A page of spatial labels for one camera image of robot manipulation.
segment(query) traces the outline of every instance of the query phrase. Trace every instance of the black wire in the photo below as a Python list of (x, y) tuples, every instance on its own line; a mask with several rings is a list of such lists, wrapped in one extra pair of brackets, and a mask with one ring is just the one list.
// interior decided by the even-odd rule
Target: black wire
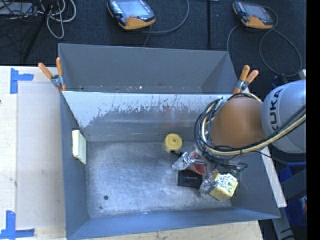
[[(264, 62), (264, 64), (268, 67), (269, 70), (271, 70), (273, 73), (275, 73), (276, 75), (279, 75), (279, 76), (283, 76), (283, 77), (286, 77), (286, 78), (290, 78), (290, 77), (295, 77), (296, 75), (298, 75), (300, 73), (300, 71), (302, 70), (302, 58), (301, 58), (301, 55), (298, 51), (298, 49), (296, 48), (296, 46), (286, 37), (284, 36), (282, 33), (280, 33), (279, 31), (275, 30), (274, 28), (276, 27), (276, 25), (278, 24), (278, 16), (276, 14), (276, 12), (274, 10), (272, 10), (270, 7), (266, 7), (266, 9), (270, 10), (273, 12), (274, 16), (275, 16), (275, 24), (273, 25), (273, 27), (268, 30), (261, 38), (260, 42), (259, 42), (259, 55), (260, 55), (260, 58), (262, 59), (262, 61)], [(282, 36), (285, 40), (287, 40), (289, 42), (289, 44), (295, 49), (296, 53), (298, 54), (299, 56), (299, 61), (300, 61), (300, 65), (299, 65), (299, 68), (298, 70), (293, 73), (293, 74), (284, 74), (284, 73), (279, 73), (277, 71), (275, 71), (274, 69), (272, 69), (268, 64), (267, 62), (265, 61), (265, 59), (263, 58), (262, 56), (262, 53), (261, 53), (261, 44), (262, 44), (262, 41), (264, 40), (264, 38), (267, 36), (267, 34), (269, 34), (271, 31), (274, 31), (276, 32), (277, 34), (279, 34), (280, 36)]]
[[(258, 47), (258, 50), (259, 50), (259, 56), (261, 58), (261, 60), (263, 61), (263, 63), (266, 65), (266, 67), (271, 70), (274, 74), (278, 75), (278, 76), (282, 76), (282, 77), (285, 77), (285, 78), (291, 78), (291, 77), (295, 77), (297, 76), (301, 70), (302, 70), (302, 57), (301, 57), (301, 54), (299, 53), (297, 47), (285, 36), (283, 35), (282, 33), (280, 33), (279, 31), (275, 30), (275, 27), (276, 25), (278, 24), (278, 15), (276, 14), (276, 12), (274, 10), (272, 10), (271, 8), (267, 7), (267, 6), (264, 6), (264, 8), (272, 11), (272, 13), (274, 14), (275, 16), (275, 24), (272, 26), (272, 28), (270, 28), (263, 36), (262, 38), (260, 39), (259, 41), (259, 47)], [(231, 34), (240, 26), (243, 26), (242, 24), (239, 24), (239, 25), (236, 25), (230, 32), (229, 32), (229, 35), (227, 37), (227, 42), (226, 42), (226, 50), (228, 53), (229, 52), (229, 42), (230, 42), (230, 37), (231, 37)], [(294, 48), (294, 50), (296, 51), (296, 53), (298, 54), (298, 57), (299, 57), (299, 61), (300, 61), (300, 64), (299, 64), (299, 67), (298, 67), (298, 70), (293, 73), (293, 74), (284, 74), (284, 73), (280, 73), (280, 72), (277, 72), (275, 71), (273, 68), (271, 68), (267, 62), (265, 61), (265, 59), (263, 58), (262, 56), (262, 52), (261, 52), (261, 46), (262, 46), (262, 42), (263, 40), (265, 39), (265, 37), (271, 32), (271, 31), (274, 31), (276, 32), (277, 34), (279, 34), (280, 36), (282, 36), (285, 40), (287, 40), (287, 42)]]
[(265, 153), (263, 153), (261, 151), (258, 151), (258, 150), (253, 151), (253, 153), (260, 153), (261, 155), (263, 155), (263, 156), (265, 156), (267, 158), (271, 158), (271, 159), (273, 159), (273, 160), (275, 160), (275, 161), (277, 161), (277, 162), (279, 162), (281, 164), (284, 164), (284, 165), (290, 166), (290, 167), (305, 167), (306, 165), (297, 165), (297, 164), (303, 164), (303, 163), (307, 162), (307, 161), (288, 162), (288, 161), (284, 161), (282, 159), (279, 159), (277, 157), (274, 157), (274, 156), (271, 156), (271, 155), (267, 155), (267, 154), (265, 154)]
[(5, 8), (5, 7), (8, 7), (9, 5), (11, 5), (12, 3), (14, 3), (16, 0), (12, 0), (8, 3), (6, 3), (4, 0), (1, 0), (3, 2), (3, 6), (0, 6), (0, 10)]
[(150, 33), (146, 36), (146, 39), (145, 39), (144, 44), (143, 44), (142, 47), (145, 47), (145, 46), (146, 46), (146, 43), (147, 43), (149, 37), (150, 37)]
[[(231, 97), (229, 97), (227, 100), (229, 101), (230, 99), (233, 99), (234, 97), (236, 96), (240, 96), (240, 95), (243, 95), (244, 93), (236, 93), (234, 95), (232, 95)], [(290, 125), (290, 123), (297, 117), (299, 116), (302, 112), (305, 111), (306, 109), (306, 105), (303, 105), (300, 109), (298, 109), (285, 123), (283, 123), (280, 127), (278, 127), (272, 134), (270, 134), (269, 136), (267, 136), (265, 139), (263, 140), (260, 140), (260, 141), (257, 141), (253, 144), (250, 144), (250, 145), (246, 145), (246, 146), (243, 146), (241, 148), (235, 148), (235, 147), (231, 147), (231, 146), (227, 146), (227, 145), (214, 145), (214, 144), (210, 144), (210, 143), (207, 143), (201, 136), (201, 129), (200, 129), (200, 126), (204, 120), (204, 118), (207, 116), (207, 115), (210, 115), (210, 112), (207, 112), (205, 113), (208, 108), (210, 107), (210, 105), (212, 105), (212, 103), (210, 103), (206, 108), (205, 110), (203, 111), (203, 113), (198, 117), (197, 121), (196, 121), (196, 127), (197, 127), (197, 138), (201, 140), (201, 142), (211, 148), (211, 149), (215, 149), (217, 151), (221, 151), (221, 152), (228, 152), (228, 151), (241, 151), (241, 150), (244, 150), (244, 149), (248, 149), (248, 148), (252, 148), (254, 146), (257, 146), (265, 141), (268, 141), (270, 140), (271, 138), (273, 138), (274, 136), (276, 136), (281, 130), (285, 129), (286, 127), (288, 127), (288, 125)]]
[(187, 4), (186, 15), (185, 15), (183, 21), (179, 25), (175, 26), (174, 28), (169, 29), (169, 30), (163, 30), (163, 31), (135, 31), (135, 32), (149, 34), (149, 35), (159, 35), (159, 34), (168, 34), (168, 33), (176, 31), (178, 28), (180, 28), (186, 22), (186, 20), (189, 16), (189, 10), (190, 10), (189, 0), (186, 0), (186, 4)]

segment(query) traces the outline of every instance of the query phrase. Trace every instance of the sponge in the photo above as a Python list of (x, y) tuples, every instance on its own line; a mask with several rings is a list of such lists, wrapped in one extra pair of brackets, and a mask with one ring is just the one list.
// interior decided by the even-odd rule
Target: sponge
[(79, 130), (72, 131), (72, 155), (83, 164), (87, 162), (87, 141)]

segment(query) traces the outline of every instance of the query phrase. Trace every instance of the gray bin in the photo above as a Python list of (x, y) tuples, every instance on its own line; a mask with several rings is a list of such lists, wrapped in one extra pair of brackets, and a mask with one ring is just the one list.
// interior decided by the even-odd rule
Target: gray bin
[[(232, 198), (177, 186), (168, 133), (191, 152), (205, 106), (237, 84), (226, 51), (58, 45), (65, 227), (69, 240), (275, 219), (279, 209), (257, 153)], [(87, 163), (72, 154), (72, 130), (87, 141)]]

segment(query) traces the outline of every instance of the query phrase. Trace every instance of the yellow box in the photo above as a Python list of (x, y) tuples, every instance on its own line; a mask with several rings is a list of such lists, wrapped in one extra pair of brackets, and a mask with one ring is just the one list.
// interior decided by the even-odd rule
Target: yellow box
[(211, 178), (217, 182), (217, 186), (209, 192), (209, 195), (219, 201), (227, 200), (234, 195), (238, 185), (236, 177), (230, 173), (220, 174), (219, 172), (215, 172), (211, 175)]

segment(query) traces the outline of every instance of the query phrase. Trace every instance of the bin floor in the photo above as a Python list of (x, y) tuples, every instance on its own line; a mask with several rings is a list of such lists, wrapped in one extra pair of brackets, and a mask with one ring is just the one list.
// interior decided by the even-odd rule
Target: bin floor
[[(177, 186), (178, 172), (171, 165), (177, 156), (164, 149), (163, 142), (87, 143), (85, 166), (88, 214), (90, 218), (227, 208), (230, 200), (218, 201), (199, 190)], [(183, 150), (192, 151), (183, 145)]]

